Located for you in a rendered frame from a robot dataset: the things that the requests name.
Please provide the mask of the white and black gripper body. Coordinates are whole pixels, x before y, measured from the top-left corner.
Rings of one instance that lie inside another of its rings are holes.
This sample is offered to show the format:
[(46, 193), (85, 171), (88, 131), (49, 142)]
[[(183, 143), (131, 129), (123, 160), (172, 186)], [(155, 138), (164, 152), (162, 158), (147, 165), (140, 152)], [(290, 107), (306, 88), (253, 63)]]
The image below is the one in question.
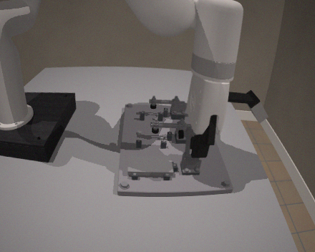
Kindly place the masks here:
[(223, 129), (228, 105), (230, 79), (207, 77), (190, 69), (193, 73), (187, 102), (187, 113), (197, 135), (202, 135), (209, 126), (210, 117), (217, 115), (216, 127), (219, 135)]

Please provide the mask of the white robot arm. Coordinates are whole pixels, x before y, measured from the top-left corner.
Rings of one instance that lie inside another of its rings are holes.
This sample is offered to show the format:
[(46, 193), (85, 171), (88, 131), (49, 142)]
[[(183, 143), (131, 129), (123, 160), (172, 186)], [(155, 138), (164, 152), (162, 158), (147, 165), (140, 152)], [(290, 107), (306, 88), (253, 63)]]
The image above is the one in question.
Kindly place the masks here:
[[(234, 0), (125, 0), (140, 23), (153, 34), (174, 37), (194, 29), (191, 68), (198, 74), (234, 76), (243, 7)], [(0, 1), (0, 130), (14, 130), (33, 117), (26, 104), (19, 52), (11, 37), (30, 30), (41, 0)], [(246, 103), (259, 124), (268, 115), (250, 90), (229, 92), (228, 102)]]

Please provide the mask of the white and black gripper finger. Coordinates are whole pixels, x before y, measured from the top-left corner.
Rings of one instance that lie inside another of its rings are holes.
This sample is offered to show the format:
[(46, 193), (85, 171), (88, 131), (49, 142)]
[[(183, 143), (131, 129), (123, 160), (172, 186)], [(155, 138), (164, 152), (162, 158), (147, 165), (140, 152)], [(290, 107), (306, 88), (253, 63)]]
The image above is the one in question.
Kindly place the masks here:
[(215, 143), (215, 129), (216, 129), (217, 115), (210, 117), (209, 126), (204, 133), (207, 135), (197, 135), (196, 140), (193, 142), (193, 149), (191, 152), (192, 158), (206, 158), (210, 145)]
[[(207, 135), (207, 133), (203, 133), (202, 135)], [(194, 137), (192, 137), (190, 139), (190, 149), (191, 150), (193, 149), (193, 142), (194, 142), (194, 140), (196, 140), (196, 137), (197, 137), (197, 135), (194, 135)]]

